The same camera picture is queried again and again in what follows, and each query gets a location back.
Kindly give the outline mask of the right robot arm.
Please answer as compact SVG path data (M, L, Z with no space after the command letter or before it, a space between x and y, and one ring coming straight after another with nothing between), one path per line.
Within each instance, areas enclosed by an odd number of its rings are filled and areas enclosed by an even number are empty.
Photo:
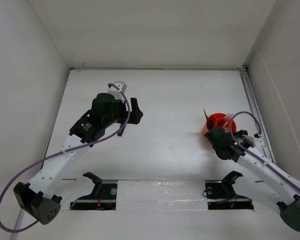
M261 136L249 136L246 130L224 132L219 126L204 136L219 159L233 161L259 179L253 180L233 170L218 183L217 193L208 191L207 197L252 199L273 210L286 225L300 232L300 181L261 153L265 146Z

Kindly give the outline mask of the blue capped highlighter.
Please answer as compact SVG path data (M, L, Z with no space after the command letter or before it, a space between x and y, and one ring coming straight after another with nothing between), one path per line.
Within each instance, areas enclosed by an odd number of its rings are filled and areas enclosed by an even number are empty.
M125 130L125 128L123 127L123 128L117 133L117 135L118 135L119 137L121 137L121 136L123 135L124 130Z

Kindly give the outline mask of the black gel pen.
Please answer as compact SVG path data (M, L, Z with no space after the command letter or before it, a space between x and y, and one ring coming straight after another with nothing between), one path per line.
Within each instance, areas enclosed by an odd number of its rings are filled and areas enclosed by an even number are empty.
M223 122L221 124L221 126L224 128L227 126L229 119L231 118L231 114L227 113L226 116L223 118Z

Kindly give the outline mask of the black handled scissors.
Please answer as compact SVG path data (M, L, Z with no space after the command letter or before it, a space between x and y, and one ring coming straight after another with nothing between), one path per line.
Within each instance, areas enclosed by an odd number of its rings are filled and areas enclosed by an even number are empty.
M213 122L213 120L209 119L205 109L203 109L203 112L204 112L204 115L205 115L205 118L206 118L207 130L210 131L214 127L214 122Z

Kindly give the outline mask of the pink pen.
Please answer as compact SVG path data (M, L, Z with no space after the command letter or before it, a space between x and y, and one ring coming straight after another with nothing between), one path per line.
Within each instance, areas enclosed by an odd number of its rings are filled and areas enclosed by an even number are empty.
M224 123L224 127L226 127L229 123L230 123L230 121L231 121L231 119L232 119L232 117L233 117L233 113L229 113L228 115L227 115L227 118L226 118L226 120L225 120L225 123Z

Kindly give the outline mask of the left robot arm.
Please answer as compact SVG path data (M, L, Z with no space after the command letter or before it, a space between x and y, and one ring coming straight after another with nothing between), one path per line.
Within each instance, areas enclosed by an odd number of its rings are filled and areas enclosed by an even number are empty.
M143 117L135 97L127 103L121 90L99 93L91 108L70 128L60 152L27 183L18 182L13 188L19 206L42 225L49 224L59 213L64 197L57 192L60 181L76 162L96 143L107 140L106 129L118 123L121 135L127 124L137 125Z

